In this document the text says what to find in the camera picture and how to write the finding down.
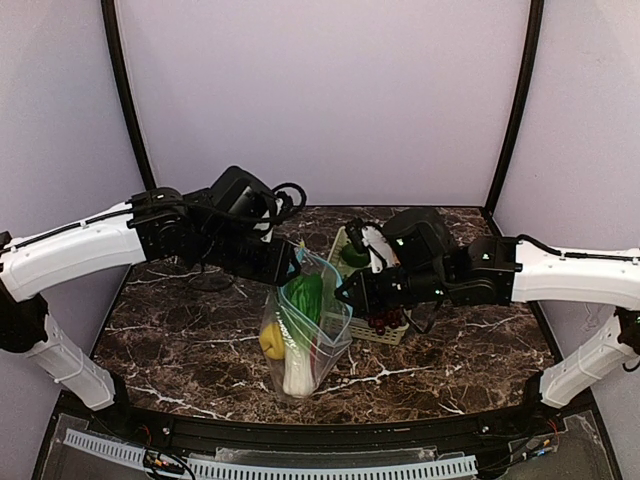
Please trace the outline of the dark red toy grapes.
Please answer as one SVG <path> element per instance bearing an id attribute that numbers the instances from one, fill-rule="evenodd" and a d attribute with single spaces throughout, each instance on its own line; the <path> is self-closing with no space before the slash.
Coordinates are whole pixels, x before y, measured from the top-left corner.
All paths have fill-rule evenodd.
<path id="1" fill-rule="evenodd" d="M 395 330 L 402 325 L 403 313 L 401 310 L 390 310 L 366 318 L 368 326 L 379 336 L 383 336 L 387 330 Z"/>

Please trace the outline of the green toy leafy vegetable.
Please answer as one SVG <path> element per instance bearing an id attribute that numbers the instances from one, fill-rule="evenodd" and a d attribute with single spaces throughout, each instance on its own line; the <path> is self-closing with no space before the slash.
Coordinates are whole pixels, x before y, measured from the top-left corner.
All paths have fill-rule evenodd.
<path id="1" fill-rule="evenodd" d="M 283 391 L 293 398 L 315 389 L 310 374 L 309 347 L 317 335 L 322 310 L 320 274 L 300 275 L 284 287 L 282 328 L 285 341 Z"/>

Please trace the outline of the clear zip top bag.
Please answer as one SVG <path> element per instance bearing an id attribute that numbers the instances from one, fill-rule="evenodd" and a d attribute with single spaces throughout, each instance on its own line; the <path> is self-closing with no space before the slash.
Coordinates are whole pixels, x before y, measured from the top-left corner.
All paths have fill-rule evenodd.
<path id="1" fill-rule="evenodd" d="M 304 244 L 294 253 L 295 277 L 269 292 L 259 334 L 276 395 L 288 403 L 313 395 L 352 343 L 353 309 L 335 296 L 343 276 Z"/>

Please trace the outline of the red toy chili pepper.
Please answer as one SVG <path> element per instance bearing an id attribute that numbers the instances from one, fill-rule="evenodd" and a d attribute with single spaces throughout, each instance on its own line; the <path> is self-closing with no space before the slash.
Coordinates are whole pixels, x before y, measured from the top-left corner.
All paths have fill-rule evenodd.
<path id="1" fill-rule="evenodd" d="M 309 347 L 310 374 L 312 385 L 317 387 L 321 370 L 320 337 L 316 335 Z"/>

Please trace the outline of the yellow toy lemon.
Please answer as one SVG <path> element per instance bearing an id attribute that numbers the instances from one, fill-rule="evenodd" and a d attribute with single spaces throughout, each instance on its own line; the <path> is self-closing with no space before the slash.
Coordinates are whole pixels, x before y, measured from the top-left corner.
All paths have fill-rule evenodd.
<path id="1" fill-rule="evenodd" d="M 269 323 L 261 330 L 259 344 L 267 358 L 272 360 L 285 358 L 285 344 L 277 322 Z"/>

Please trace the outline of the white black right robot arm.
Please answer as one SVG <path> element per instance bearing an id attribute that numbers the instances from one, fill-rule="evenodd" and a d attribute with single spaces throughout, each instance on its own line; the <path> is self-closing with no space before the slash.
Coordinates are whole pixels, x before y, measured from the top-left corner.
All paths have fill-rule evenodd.
<path id="1" fill-rule="evenodd" d="M 354 220 L 346 233 L 370 265 L 336 288 L 363 318 L 421 303 L 454 306 L 536 301 L 609 305 L 613 314 L 572 354 L 526 383 L 529 405 L 561 409 L 639 358 L 639 251 L 562 249 L 520 234 L 461 246 L 433 207 L 406 209 L 383 225 Z"/>

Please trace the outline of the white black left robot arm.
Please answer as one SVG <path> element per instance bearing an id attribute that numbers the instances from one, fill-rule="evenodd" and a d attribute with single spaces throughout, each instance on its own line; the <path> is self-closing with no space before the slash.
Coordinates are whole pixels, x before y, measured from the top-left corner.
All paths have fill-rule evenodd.
<path id="1" fill-rule="evenodd" d="M 127 406 L 124 381 L 97 366 L 62 331 L 43 291 L 113 267 L 176 257 L 233 277 L 281 287 L 300 272 L 294 246 L 275 227 L 306 193 L 269 187 L 231 166 L 188 194 L 156 188 L 92 217 L 25 238 L 1 235 L 1 348 L 34 361 L 93 411 Z"/>

